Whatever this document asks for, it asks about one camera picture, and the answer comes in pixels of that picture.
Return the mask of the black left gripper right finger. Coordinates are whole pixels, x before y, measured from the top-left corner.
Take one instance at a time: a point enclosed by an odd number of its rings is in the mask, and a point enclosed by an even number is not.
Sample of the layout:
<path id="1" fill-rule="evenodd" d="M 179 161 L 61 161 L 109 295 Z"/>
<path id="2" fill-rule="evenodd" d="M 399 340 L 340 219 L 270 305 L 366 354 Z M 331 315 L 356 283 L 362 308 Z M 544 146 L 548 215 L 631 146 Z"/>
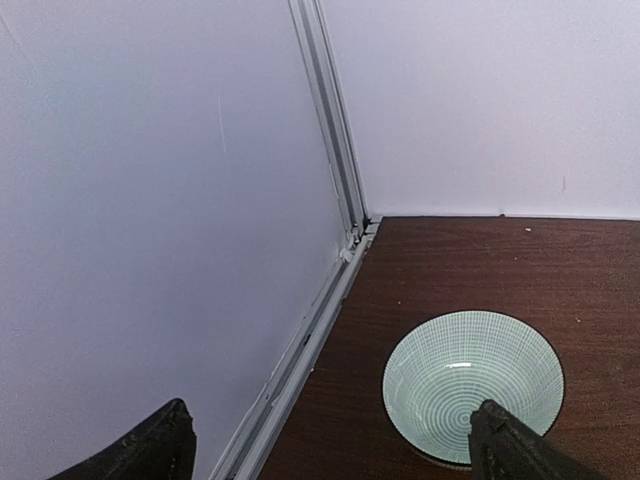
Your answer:
<path id="1" fill-rule="evenodd" d="M 549 445 L 493 400 L 471 415 L 468 435 L 474 479 L 602 479 L 600 472 Z"/>

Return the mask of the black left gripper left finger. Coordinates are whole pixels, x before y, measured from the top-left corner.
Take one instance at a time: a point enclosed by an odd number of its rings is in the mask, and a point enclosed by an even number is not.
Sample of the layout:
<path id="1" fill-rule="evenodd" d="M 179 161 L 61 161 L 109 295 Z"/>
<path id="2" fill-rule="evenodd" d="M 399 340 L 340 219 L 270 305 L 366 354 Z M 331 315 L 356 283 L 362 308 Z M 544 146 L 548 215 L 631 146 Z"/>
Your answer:
<path id="1" fill-rule="evenodd" d="M 105 449 L 50 479 L 190 480 L 196 450 L 193 418 L 184 400 L 175 398 Z"/>

